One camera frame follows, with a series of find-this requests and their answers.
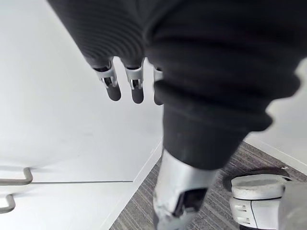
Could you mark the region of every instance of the robotic finger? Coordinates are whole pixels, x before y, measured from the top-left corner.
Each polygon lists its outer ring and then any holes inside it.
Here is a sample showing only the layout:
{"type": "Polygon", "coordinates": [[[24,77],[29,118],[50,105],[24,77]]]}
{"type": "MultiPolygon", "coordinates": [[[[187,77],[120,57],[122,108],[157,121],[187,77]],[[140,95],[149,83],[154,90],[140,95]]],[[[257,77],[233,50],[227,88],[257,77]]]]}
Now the robotic finger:
{"type": "Polygon", "coordinates": [[[128,79],[128,83],[131,87],[132,99],[136,104],[142,103],[144,100],[143,92],[143,63],[144,59],[140,59],[134,62],[127,62],[122,59],[125,66],[125,71],[128,79]]]}
{"type": "Polygon", "coordinates": [[[107,66],[95,68],[94,70],[96,71],[99,80],[105,85],[109,98],[113,101],[118,101],[121,98],[121,93],[113,61],[109,60],[109,64],[107,66]]]}
{"type": "MultiPolygon", "coordinates": [[[[163,72],[162,72],[162,70],[159,67],[154,67],[153,70],[154,70],[153,71],[153,73],[154,73],[153,74],[154,82],[162,80],[163,79],[163,72]]],[[[154,99],[154,102],[156,103],[156,105],[162,105],[163,104],[161,101],[159,101],[159,99],[157,98],[155,93],[154,93],[153,99],[154,99]]]]}

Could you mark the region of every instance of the white wall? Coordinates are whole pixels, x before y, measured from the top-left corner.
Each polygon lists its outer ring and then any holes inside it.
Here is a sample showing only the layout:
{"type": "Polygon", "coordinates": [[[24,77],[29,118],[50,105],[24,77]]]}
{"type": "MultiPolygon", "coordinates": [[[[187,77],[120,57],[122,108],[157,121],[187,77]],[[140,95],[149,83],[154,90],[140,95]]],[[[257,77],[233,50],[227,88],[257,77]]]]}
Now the white wall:
{"type": "Polygon", "coordinates": [[[296,70],[303,82],[291,98],[273,102],[268,113],[274,124],[264,132],[250,134],[245,142],[307,174],[307,60],[296,70]]]}

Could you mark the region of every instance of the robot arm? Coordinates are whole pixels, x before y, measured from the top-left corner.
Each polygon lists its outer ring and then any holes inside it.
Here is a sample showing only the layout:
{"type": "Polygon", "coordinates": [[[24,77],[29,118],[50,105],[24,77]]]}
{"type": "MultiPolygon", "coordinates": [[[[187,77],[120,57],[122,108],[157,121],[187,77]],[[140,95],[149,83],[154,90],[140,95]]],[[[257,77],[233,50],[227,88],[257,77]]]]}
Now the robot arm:
{"type": "Polygon", "coordinates": [[[225,178],[231,180],[229,203],[240,229],[307,228],[307,184],[292,181],[284,172],[271,168],[225,178]]]}
{"type": "MultiPolygon", "coordinates": [[[[272,123],[268,104],[299,87],[293,72],[307,48],[304,1],[49,2],[93,69],[103,70],[113,56],[126,62],[146,56],[163,71],[154,84],[155,100],[164,104],[154,196],[160,230],[190,222],[216,171],[250,131],[272,123]]],[[[142,77],[134,70],[141,67],[124,64],[139,102],[142,77]]],[[[111,82],[101,75],[119,99],[115,74],[111,82]]]]}

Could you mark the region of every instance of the silver joint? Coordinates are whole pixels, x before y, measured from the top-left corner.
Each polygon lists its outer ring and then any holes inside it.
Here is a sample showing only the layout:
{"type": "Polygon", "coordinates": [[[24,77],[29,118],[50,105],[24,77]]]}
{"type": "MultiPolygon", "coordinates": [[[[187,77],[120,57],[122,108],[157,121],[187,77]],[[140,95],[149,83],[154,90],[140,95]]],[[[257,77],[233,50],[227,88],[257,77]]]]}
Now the silver joint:
{"type": "Polygon", "coordinates": [[[143,88],[143,64],[138,69],[128,69],[125,68],[128,82],[132,90],[136,87],[139,89],[143,88]]]}
{"type": "Polygon", "coordinates": [[[112,84],[112,87],[117,87],[118,82],[114,65],[112,62],[111,62],[111,68],[109,70],[104,72],[99,72],[96,70],[96,73],[98,75],[99,80],[102,81],[102,83],[105,85],[107,89],[109,88],[110,84],[112,84]]]}
{"type": "Polygon", "coordinates": [[[153,208],[159,219],[158,230],[184,230],[199,210],[182,202],[183,195],[205,191],[218,170],[200,170],[181,162],[166,150],[154,190],[153,208]]]}

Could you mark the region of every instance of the white door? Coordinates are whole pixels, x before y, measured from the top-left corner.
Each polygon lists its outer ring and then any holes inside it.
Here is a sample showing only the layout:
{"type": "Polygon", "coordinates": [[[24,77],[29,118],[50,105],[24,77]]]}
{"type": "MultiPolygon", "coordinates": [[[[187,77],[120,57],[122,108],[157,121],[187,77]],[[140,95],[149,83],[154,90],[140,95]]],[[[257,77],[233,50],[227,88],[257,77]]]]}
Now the white door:
{"type": "Polygon", "coordinates": [[[134,104],[115,59],[113,102],[46,2],[2,2],[0,28],[0,178],[30,167],[34,182],[134,180],[162,137],[152,67],[134,104]]]}
{"type": "MultiPolygon", "coordinates": [[[[104,223],[133,183],[32,184],[0,214],[2,230],[107,230],[104,223]]],[[[0,195],[0,210],[7,206],[0,195]]]]}

